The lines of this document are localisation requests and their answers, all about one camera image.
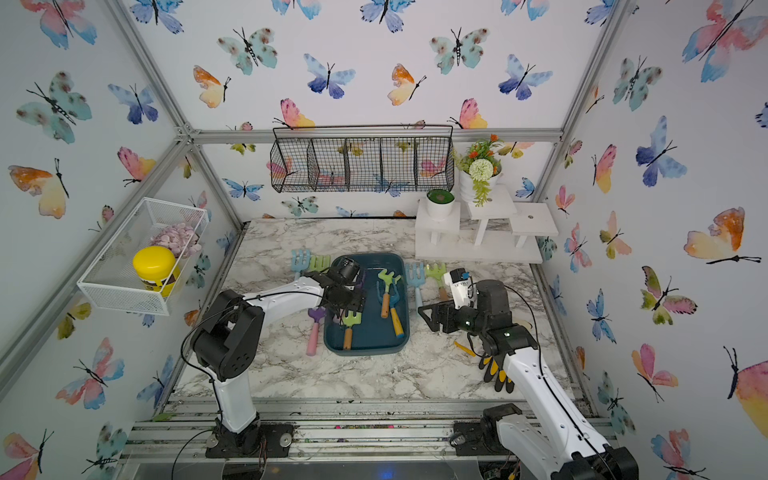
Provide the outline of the green rake wooden handle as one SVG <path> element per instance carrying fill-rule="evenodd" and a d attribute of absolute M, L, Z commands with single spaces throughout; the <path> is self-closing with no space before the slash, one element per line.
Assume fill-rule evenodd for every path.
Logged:
<path fill-rule="evenodd" d="M 426 276 L 433 279 L 438 288 L 438 295 L 441 301 L 447 301 L 450 299 L 450 295 L 445 286 L 444 275 L 447 273 L 445 263 L 432 263 L 427 264 L 425 267 Z"/>
<path fill-rule="evenodd" d="M 379 271 L 378 279 L 381 284 L 381 317 L 387 318 L 390 313 L 391 303 L 391 287 L 396 285 L 400 280 L 400 276 L 396 275 L 394 271 L 382 269 Z"/>

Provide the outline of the teal rake yellow handle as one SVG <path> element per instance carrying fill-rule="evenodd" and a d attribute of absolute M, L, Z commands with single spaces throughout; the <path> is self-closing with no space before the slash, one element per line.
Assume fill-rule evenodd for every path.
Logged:
<path fill-rule="evenodd" d="M 385 285 L 383 282 L 379 282 L 377 284 L 377 295 L 380 303 L 383 303 L 383 296 L 384 296 L 384 290 Z M 398 306 L 398 303 L 400 301 L 400 293 L 399 289 L 396 287 L 390 288 L 390 301 L 389 301 L 389 318 L 392 320 L 393 330 L 395 333 L 395 336 L 398 339 L 401 339 L 405 336 L 405 332 L 402 326 L 402 322 L 400 320 L 399 314 L 397 312 L 396 307 Z"/>

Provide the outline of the light blue hand rake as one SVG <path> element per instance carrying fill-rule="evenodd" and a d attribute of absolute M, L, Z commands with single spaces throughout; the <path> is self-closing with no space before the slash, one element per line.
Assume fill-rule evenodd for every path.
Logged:
<path fill-rule="evenodd" d="M 421 287 L 426 283 L 426 269 L 422 262 L 406 265 L 407 285 L 413 290 L 416 309 L 423 306 Z"/>

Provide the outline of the light blue fork rake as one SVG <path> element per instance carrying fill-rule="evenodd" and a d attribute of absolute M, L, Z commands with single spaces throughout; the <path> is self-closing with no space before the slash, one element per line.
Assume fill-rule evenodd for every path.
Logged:
<path fill-rule="evenodd" d="M 291 252 L 291 271 L 294 273 L 294 279 L 298 280 L 304 271 L 306 271 L 311 262 L 311 251 L 309 249 L 297 249 Z"/>

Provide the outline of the teal plastic storage box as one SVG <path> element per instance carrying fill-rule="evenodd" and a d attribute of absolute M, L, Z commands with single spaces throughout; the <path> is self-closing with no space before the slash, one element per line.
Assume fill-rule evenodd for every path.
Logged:
<path fill-rule="evenodd" d="M 394 253 L 359 253 L 350 256 L 361 267 L 361 276 L 357 287 L 366 294 L 362 322 L 353 327 L 353 341 L 350 350 L 343 349 L 345 327 L 340 315 L 327 313 L 324 326 L 321 328 L 325 347 L 339 356 L 372 356 L 389 355 L 401 351 L 410 338 L 409 301 L 405 285 L 405 264 L 403 259 Z M 405 336 L 398 339 L 395 336 L 392 320 L 381 317 L 381 303 L 377 295 L 379 271 L 386 269 L 400 276 L 396 285 L 400 293 L 400 301 L 396 307 Z"/>

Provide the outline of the purple fork pink handle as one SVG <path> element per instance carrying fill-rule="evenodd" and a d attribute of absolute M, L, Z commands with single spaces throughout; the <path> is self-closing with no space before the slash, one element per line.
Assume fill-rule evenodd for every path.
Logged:
<path fill-rule="evenodd" d="M 324 319 L 326 318 L 326 310 L 323 307 L 309 308 L 308 316 L 312 319 L 313 324 L 310 331 L 310 336 L 307 343 L 306 355 L 313 357 L 317 352 L 318 338 L 320 327 Z"/>

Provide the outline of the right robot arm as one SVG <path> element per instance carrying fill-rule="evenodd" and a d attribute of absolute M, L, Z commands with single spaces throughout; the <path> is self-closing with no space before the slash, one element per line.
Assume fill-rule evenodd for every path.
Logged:
<path fill-rule="evenodd" d="M 451 299 L 418 313 L 434 332 L 463 331 L 478 339 L 485 377 L 499 390 L 523 395 L 534 416 L 513 403 L 484 410 L 476 423 L 458 423 L 449 443 L 457 454 L 511 455 L 535 479 L 636 479 L 639 466 L 614 448 L 568 397 L 544 361 L 535 333 L 513 319 L 508 287 L 475 281 L 464 269 L 444 276 Z"/>

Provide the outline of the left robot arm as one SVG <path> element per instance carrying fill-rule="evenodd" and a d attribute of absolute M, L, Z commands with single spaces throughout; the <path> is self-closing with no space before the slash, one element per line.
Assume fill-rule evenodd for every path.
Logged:
<path fill-rule="evenodd" d="M 263 328 L 318 307 L 339 316 L 361 313 L 365 294 L 354 288 L 360 276 L 360 265 L 343 257 L 333 266 L 303 273 L 271 290 L 245 295 L 225 290 L 216 297 L 191 335 L 190 347 L 212 379 L 220 414 L 214 427 L 219 446 L 252 451 L 264 437 L 247 373 Z"/>

